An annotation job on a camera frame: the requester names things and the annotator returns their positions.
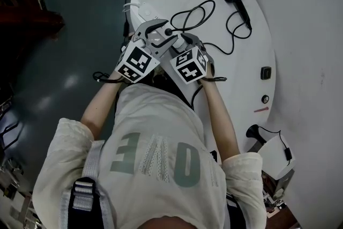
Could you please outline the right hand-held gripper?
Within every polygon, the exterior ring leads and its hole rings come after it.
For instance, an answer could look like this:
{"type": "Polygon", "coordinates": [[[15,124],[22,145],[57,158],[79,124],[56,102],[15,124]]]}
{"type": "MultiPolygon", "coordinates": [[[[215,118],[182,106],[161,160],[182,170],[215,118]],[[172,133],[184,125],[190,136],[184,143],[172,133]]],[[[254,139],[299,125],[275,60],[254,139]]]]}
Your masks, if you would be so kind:
{"type": "Polygon", "coordinates": [[[211,66],[211,74],[215,75],[214,60],[207,53],[199,37],[191,33],[181,33],[181,37],[189,48],[170,60],[171,66],[185,84],[190,84],[201,78],[206,78],[211,66]]]}

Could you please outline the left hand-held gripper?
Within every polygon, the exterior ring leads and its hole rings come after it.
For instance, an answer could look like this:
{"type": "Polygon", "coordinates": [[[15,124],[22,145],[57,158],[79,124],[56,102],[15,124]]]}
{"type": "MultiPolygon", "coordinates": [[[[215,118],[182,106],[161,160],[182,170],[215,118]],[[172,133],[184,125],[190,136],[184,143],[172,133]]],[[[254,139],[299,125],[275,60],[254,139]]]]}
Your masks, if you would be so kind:
{"type": "Polygon", "coordinates": [[[145,40],[156,29],[163,27],[167,19],[153,19],[141,23],[130,42],[125,47],[116,64],[115,71],[131,83],[136,83],[153,71],[164,53],[177,41],[178,35],[173,35],[159,44],[151,42],[151,52],[145,50],[145,40]]]}

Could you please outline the white power strip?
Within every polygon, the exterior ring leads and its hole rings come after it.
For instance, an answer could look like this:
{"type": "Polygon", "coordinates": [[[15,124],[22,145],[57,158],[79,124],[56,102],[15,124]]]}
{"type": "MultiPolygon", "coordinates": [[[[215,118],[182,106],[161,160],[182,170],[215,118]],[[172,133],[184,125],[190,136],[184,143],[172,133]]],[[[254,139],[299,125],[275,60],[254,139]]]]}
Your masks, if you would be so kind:
{"type": "MultiPolygon", "coordinates": [[[[141,23],[144,23],[146,21],[150,21],[153,19],[166,19],[166,17],[160,15],[153,8],[153,6],[149,5],[148,3],[126,3],[123,5],[123,11],[130,14],[131,23],[134,30],[136,30],[141,23]]],[[[173,35],[175,34],[178,35],[178,39],[173,44],[173,47],[178,53],[181,53],[186,50],[187,43],[180,36],[180,31],[173,32],[173,35]]]]}

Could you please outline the person's right forearm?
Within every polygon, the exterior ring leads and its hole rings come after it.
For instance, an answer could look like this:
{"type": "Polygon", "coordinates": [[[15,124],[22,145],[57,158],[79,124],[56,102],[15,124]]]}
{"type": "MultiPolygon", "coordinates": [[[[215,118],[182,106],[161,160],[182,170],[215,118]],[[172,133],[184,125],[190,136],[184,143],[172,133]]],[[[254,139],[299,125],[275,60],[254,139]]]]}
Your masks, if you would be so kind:
{"type": "Polygon", "coordinates": [[[213,136],[222,164],[240,154],[235,130],[215,82],[200,80],[208,103],[213,136]]]}

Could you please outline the person's left forearm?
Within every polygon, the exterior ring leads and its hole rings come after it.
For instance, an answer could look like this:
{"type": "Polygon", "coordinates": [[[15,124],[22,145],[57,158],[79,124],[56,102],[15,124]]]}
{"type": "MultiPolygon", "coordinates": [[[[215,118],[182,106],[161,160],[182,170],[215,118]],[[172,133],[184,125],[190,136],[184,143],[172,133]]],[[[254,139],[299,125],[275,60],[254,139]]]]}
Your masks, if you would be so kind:
{"type": "Polygon", "coordinates": [[[98,140],[103,125],[122,83],[104,83],[85,109],[80,122],[89,128],[94,140],[98,140]]]}

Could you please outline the small black rectangular device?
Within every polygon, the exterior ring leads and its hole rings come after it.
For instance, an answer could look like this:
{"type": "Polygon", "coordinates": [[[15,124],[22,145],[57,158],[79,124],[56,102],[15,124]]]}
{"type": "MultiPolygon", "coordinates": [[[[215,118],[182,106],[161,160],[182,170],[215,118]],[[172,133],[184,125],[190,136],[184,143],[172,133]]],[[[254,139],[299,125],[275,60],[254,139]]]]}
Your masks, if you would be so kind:
{"type": "Polygon", "coordinates": [[[271,79],[272,76],[272,68],[265,66],[265,67],[261,67],[260,70],[260,79],[261,80],[269,80],[271,79]]]}

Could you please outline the brown wooden staircase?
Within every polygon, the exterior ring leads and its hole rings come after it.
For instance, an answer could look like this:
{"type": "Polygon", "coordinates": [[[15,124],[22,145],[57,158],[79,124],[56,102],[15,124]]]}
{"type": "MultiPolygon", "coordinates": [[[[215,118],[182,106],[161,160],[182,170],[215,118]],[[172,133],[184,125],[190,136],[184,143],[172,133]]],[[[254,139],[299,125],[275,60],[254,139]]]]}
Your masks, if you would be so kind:
{"type": "Polygon", "coordinates": [[[32,44],[63,26],[62,16],[44,0],[0,0],[0,67],[17,65],[32,44]]]}

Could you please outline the white shade table lamp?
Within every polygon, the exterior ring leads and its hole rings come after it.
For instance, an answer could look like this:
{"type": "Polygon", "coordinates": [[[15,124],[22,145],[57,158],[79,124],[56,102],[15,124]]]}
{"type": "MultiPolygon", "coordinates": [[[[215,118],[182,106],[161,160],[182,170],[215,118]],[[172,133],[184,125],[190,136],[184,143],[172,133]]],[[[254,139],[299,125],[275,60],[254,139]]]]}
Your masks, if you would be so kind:
{"type": "Polygon", "coordinates": [[[257,153],[263,159],[263,172],[278,180],[293,169],[295,156],[280,130],[274,132],[254,124],[246,131],[246,137],[255,139],[261,145],[257,153]],[[259,133],[260,129],[275,136],[265,140],[259,133]]]}

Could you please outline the grey cabinet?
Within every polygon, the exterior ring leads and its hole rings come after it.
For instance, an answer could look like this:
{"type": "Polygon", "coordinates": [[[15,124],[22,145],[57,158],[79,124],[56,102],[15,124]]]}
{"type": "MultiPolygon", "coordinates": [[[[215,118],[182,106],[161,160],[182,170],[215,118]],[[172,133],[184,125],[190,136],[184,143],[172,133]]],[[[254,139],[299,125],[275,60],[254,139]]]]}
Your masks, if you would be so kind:
{"type": "Polygon", "coordinates": [[[299,223],[284,200],[294,170],[276,180],[262,172],[263,198],[267,212],[266,229],[294,229],[299,223]]]}

